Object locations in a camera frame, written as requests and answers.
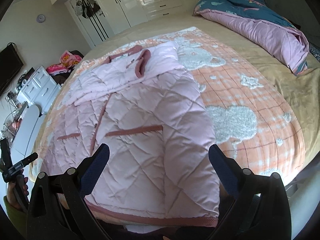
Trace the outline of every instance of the beige bedsheet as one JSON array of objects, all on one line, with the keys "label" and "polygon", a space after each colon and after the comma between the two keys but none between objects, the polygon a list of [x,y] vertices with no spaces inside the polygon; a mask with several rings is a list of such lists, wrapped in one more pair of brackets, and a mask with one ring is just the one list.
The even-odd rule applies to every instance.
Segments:
[{"label": "beige bedsheet", "polygon": [[[320,63],[311,54],[309,54],[307,58],[308,67],[310,69],[301,76],[296,77],[286,66],[268,54],[263,48],[243,36],[218,23],[208,21],[201,16],[193,17],[183,13],[163,17],[130,28],[91,50],[84,59],[101,57],[131,41],[142,40],[159,34],[171,33],[191,26],[201,29],[210,36],[232,47],[242,57],[255,66],[284,96],[285,100],[294,111],[302,128],[306,147],[303,167],[310,163],[320,150],[318,94]],[[40,143],[45,124],[46,119],[36,139],[34,146],[35,152]]]}]

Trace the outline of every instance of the pink clothes pile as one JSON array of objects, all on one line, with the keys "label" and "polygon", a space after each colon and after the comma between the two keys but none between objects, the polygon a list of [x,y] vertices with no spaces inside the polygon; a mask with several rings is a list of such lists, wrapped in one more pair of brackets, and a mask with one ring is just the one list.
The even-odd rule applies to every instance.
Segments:
[{"label": "pink clothes pile", "polygon": [[73,55],[66,50],[60,57],[60,63],[53,64],[47,67],[46,70],[51,76],[71,72],[71,68],[77,65],[81,60],[82,58],[80,56]]}]

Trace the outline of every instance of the white bear pattern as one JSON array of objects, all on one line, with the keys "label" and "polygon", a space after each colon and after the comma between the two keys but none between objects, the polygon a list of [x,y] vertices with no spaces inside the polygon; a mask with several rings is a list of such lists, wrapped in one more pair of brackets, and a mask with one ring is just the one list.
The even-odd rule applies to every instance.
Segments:
[{"label": "white bear pattern", "polygon": [[206,110],[212,120],[215,129],[216,143],[221,144],[231,141],[236,158],[237,144],[243,140],[253,138],[257,133],[257,117],[255,113],[246,106],[230,106],[224,109],[219,106],[207,106]]},{"label": "white bear pattern", "polygon": [[183,37],[177,37],[174,41],[179,44],[179,62],[187,70],[196,70],[204,66],[220,67],[227,63],[223,58],[214,57],[210,52],[201,48],[201,43],[190,43],[190,40]]}]

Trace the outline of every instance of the orange plaid blanket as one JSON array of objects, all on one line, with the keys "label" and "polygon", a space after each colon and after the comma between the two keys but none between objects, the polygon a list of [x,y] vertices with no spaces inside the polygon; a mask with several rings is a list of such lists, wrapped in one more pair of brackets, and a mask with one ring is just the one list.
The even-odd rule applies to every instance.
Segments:
[{"label": "orange plaid blanket", "polygon": [[301,127],[289,104],[248,61],[196,27],[131,42],[101,58],[82,62],[52,108],[38,149],[39,163],[34,164],[35,172],[40,170],[49,143],[50,123],[59,115],[61,101],[77,75],[135,45],[147,48],[169,40],[179,44],[179,61],[198,83],[215,127],[216,143],[225,155],[255,174],[269,176],[278,172],[285,185],[294,179],[302,168],[305,146]]}]

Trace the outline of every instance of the dresser drawer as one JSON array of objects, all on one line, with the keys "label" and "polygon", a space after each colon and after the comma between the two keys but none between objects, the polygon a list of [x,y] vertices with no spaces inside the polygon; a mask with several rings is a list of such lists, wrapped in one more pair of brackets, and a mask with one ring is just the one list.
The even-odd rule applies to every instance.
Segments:
[{"label": "dresser drawer", "polygon": [[184,11],[183,6],[179,6],[179,7],[163,10],[163,11],[160,11],[160,12],[148,13],[147,14],[147,18],[150,21],[150,20],[157,19],[157,18],[160,18],[160,17],[165,17],[167,15],[173,15],[173,14],[176,14],[176,13],[179,13],[179,12],[182,12],[182,11]]},{"label": "dresser drawer", "polygon": [[52,106],[54,100],[56,99],[56,97],[58,96],[59,92],[61,90],[61,86],[58,84],[56,85],[56,87],[54,88],[53,92],[51,93],[50,97],[48,98],[48,102],[47,104],[44,106],[44,108],[42,109],[42,114],[47,114],[50,107]]},{"label": "dresser drawer", "polygon": [[49,74],[44,69],[44,67],[40,67],[36,70],[35,75],[33,76],[33,79],[38,84],[39,87],[43,87],[44,84],[46,84],[47,79],[49,78]]},{"label": "dresser drawer", "polygon": [[56,82],[49,78],[46,84],[43,85],[38,95],[33,100],[33,104],[37,105],[42,112],[42,109],[46,106],[48,99],[53,92],[54,88],[56,87]]},{"label": "dresser drawer", "polygon": [[146,13],[154,13],[157,11],[162,11],[174,7],[182,6],[181,0],[167,0],[163,2],[152,3],[144,7]]},{"label": "dresser drawer", "polygon": [[21,90],[21,93],[25,96],[26,99],[32,101],[33,98],[39,93],[40,87],[38,84],[31,79]]}]

